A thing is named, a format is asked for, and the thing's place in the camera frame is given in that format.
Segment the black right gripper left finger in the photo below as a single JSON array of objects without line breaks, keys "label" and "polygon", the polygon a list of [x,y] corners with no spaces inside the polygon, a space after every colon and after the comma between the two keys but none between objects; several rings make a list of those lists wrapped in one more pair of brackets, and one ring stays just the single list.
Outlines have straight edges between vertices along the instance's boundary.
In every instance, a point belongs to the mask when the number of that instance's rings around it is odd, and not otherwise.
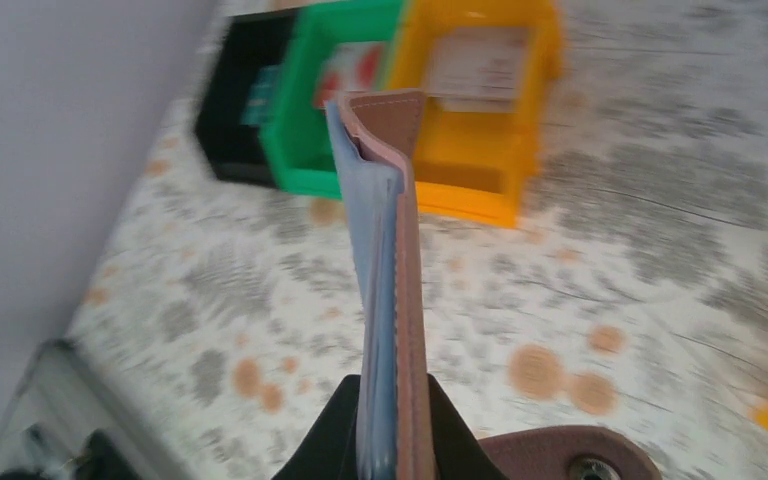
[{"label": "black right gripper left finger", "polygon": [[342,379],[301,444],[272,480],[358,480],[356,416],[360,376]]}]

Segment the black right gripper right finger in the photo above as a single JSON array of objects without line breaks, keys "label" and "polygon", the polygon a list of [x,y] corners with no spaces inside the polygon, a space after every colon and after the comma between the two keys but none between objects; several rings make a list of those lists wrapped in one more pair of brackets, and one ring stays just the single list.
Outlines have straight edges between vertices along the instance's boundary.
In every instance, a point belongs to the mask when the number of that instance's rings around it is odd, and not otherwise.
[{"label": "black right gripper right finger", "polygon": [[507,480],[479,444],[436,378],[428,374],[437,478]]}]

